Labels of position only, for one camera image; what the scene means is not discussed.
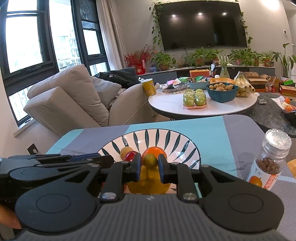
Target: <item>glass vase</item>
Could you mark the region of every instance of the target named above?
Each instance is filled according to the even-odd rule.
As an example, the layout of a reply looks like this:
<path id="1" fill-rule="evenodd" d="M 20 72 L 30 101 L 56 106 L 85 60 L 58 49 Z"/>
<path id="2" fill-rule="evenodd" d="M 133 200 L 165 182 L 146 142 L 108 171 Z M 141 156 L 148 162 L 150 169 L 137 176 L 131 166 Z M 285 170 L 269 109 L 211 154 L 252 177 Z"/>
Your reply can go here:
<path id="1" fill-rule="evenodd" d="M 220 78 L 228 78 L 228 79 L 230 79 L 227 68 L 222 68 Z"/>

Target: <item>red apple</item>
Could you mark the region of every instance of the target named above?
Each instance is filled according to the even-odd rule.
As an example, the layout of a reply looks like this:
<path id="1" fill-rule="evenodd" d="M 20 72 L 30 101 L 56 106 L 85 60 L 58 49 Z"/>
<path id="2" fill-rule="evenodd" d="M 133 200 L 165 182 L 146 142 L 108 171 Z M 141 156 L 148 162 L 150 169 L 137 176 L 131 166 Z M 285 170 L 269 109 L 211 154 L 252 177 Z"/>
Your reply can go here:
<path id="1" fill-rule="evenodd" d="M 126 154 L 126 156 L 124 157 L 124 161 L 132 161 L 133 160 L 133 158 L 135 157 L 135 154 L 136 154 L 137 152 L 136 151 L 129 151 L 127 154 Z"/>

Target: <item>tv screen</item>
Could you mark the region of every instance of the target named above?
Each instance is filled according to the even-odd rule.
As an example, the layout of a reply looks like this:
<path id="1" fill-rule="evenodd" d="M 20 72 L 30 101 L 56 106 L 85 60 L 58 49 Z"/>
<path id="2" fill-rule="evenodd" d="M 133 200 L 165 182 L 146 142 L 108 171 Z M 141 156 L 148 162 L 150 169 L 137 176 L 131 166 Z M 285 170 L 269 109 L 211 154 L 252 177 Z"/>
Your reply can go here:
<path id="1" fill-rule="evenodd" d="M 238 3 L 182 1 L 156 7 L 164 50 L 247 47 Z"/>

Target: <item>metal screw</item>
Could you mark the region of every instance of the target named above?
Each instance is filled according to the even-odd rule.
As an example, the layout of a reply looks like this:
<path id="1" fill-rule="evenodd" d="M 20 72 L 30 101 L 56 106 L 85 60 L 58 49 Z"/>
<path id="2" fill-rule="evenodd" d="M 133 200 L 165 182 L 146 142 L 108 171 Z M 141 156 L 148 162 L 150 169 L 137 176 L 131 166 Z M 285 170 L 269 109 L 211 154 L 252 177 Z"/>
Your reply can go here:
<path id="1" fill-rule="evenodd" d="M 192 192 L 188 192 L 183 195 L 183 199 L 188 201 L 194 201 L 195 199 L 197 199 L 197 196 Z"/>
<path id="2" fill-rule="evenodd" d="M 105 200 L 113 200 L 116 198 L 116 194 L 114 192 L 105 192 L 101 197 Z"/>

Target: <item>sofa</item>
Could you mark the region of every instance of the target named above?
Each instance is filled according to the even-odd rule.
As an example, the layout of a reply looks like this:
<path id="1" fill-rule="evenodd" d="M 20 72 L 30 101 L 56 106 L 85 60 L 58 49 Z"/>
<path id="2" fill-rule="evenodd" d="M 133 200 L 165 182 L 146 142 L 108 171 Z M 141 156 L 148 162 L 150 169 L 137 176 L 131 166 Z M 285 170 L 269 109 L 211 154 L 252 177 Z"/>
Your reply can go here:
<path id="1" fill-rule="evenodd" d="M 113 101 L 121 86 L 105 81 L 104 86 L 112 88 L 102 92 L 102 81 L 90 76 L 83 64 L 67 68 L 33 85 L 24 111 L 60 137 L 74 129 L 155 121 L 157 114 L 142 84 L 131 86 Z"/>

